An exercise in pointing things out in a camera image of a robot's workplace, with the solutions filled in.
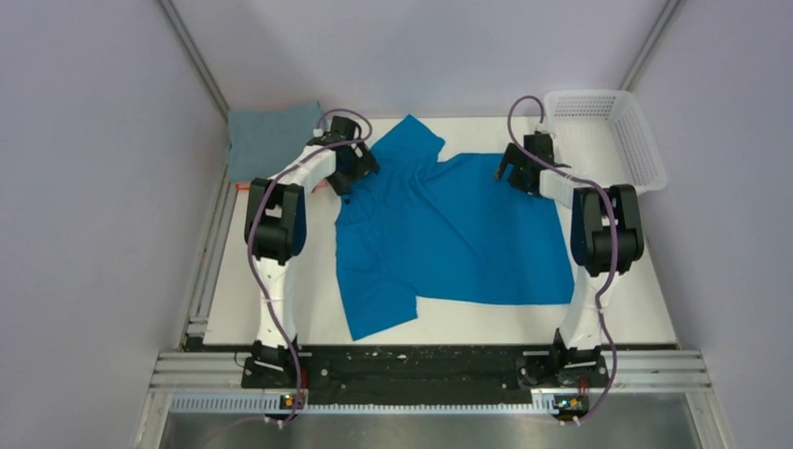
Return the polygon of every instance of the gray folded cloth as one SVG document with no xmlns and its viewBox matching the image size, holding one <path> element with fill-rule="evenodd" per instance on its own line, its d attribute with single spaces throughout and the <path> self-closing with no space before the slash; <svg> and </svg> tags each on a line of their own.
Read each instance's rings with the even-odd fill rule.
<svg viewBox="0 0 793 449">
<path fill-rule="evenodd" d="M 321 116 L 318 101 L 287 109 L 232 110 L 228 179 L 247 182 L 278 173 L 303 151 Z"/>
</svg>

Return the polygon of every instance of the white laundry basket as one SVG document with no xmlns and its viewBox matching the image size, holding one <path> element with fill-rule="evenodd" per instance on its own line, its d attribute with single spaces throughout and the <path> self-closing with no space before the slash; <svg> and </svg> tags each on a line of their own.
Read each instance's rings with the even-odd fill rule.
<svg viewBox="0 0 793 449">
<path fill-rule="evenodd" d="M 576 173 L 606 185 L 628 182 L 639 194 L 667 185 L 656 140 L 632 93 L 555 91 L 544 100 L 560 159 Z"/>
</svg>

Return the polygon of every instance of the white wall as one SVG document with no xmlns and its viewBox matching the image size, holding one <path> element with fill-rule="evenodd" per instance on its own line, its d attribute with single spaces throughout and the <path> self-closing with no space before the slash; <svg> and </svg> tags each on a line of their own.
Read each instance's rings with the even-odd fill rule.
<svg viewBox="0 0 793 449">
<path fill-rule="evenodd" d="M 2 2 L 0 45 L 0 447 L 126 447 L 223 122 L 151 0 Z"/>
<path fill-rule="evenodd" d="M 619 86 L 664 0 L 176 0 L 232 108 L 501 116 Z"/>
<path fill-rule="evenodd" d="M 790 447 L 793 2 L 689 1 L 637 94 L 669 171 L 642 219 L 738 447 Z"/>
</svg>

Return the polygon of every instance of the blue t-shirt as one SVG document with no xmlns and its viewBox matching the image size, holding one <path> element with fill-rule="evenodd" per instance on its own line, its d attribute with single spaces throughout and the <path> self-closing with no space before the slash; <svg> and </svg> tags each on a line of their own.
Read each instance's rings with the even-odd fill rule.
<svg viewBox="0 0 793 449">
<path fill-rule="evenodd" d="M 443 144 L 406 117 L 372 147 L 380 173 L 342 200 L 337 276 L 353 340 L 416 318 L 416 296 L 570 302 L 554 202 L 496 181 L 501 154 L 438 162 Z"/>
</svg>

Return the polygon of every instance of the blue cloth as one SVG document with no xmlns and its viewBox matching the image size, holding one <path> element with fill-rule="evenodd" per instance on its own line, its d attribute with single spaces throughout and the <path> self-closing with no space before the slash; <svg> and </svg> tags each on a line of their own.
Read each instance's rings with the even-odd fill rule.
<svg viewBox="0 0 793 449">
<path fill-rule="evenodd" d="M 495 181 L 501 154 L 439 163 L 443 143 L 408 116 L 372 147 L 380 173 L 342 201 L 337 276 L 353 340 L 416 318 L 416 296 L 570 302 L 554 202 Z"/>
<path fill-rule="evenodd" d="M 317 101 L 279 110 L 232 110 L 228 179 L 253 181 L 278 173 L 300 155 L 322 116 Z"/>
</svg>

